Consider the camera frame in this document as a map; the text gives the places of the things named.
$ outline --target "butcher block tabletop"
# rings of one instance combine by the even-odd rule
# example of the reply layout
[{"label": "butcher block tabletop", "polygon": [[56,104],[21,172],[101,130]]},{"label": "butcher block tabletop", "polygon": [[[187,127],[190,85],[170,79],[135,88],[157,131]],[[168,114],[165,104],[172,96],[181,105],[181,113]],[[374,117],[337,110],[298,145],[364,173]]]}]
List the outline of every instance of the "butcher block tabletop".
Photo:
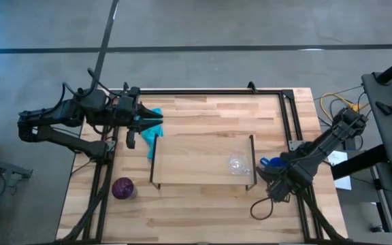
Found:
[{"label": "butcher block tabletop", "polygon": [[[319,120],[310,88],[292,88],[304,140],[312,141],[321,134]],[[150,109],[161,108],[164,138],[199,138],[208,141],[249,139],[255,142],[255,160],[279,157],[288,151],[277,95],[141,95],[140,101]],[[289,124],[295,135],[289,100],[286,99]],[[297,200],[275,203],[273,214],[265,220],[251,217],[251,205],[264,197],[266,183],[257,176],[257,185],[246,191],[243,185],[200,184],[191,178],[182,184],[162,184],[157,190],[150,183],[151,162],[147,158],[149,145],[136,135],[135,149],[126,147],[126,128],[120,128],[112,172],[112,183],[118,178],[130,178],[137,197],[119,200],[108,197],[102,242],[109,243],[276,243],[303,242]],[[84,125],[81,138],[100,140],[93,129]],[[88,162],[77,154],[76,169]],[[69,181],[56,238],[63,238],[80,220],[87,209],[95,164],[77,171]],[[314,177],[317,205],[337,230],[347,237],[340,203],[333,183],[330,166],[320,164]],[[265,216],[270,202],[258,204],[255,216]],[[312,216],[306,207],[311,237],[315,238]],[[92,238],[96,234],[99,208],[93,215]]]}]

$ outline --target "concrete floor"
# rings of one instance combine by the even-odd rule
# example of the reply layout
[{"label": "concrete floor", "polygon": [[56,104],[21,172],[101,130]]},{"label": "concrete floor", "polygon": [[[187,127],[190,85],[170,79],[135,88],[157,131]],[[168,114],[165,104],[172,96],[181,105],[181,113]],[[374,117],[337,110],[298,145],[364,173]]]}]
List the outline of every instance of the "concrete floor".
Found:
[{"label": "concrete floor", "polygon": [[[100,47],[111,4],[0,0],[0,48]],[[392,0],[120,0],[109,46],[287,44],[392,44]],[[14,196],[3,196],[0,244],[54,239],[74,154],[50,143],[21,142],[17,113],[52,106],[63,81],[87,87],[86,68],[94,68],[97,58],[0,54],[0,159],[34,169]],[[310,87],[319,97],[358,86],[362,74],[390,65],[392,50],[107,54],[101,81],[110,88],[124,81],[144,88],[244,87],[253,81],[258,87]],[[342,96],[356,101],[362,92]],[[380,143],[372,116],[363,138],[363,149]],[[357,215],[344,216],[349,224]]]}]

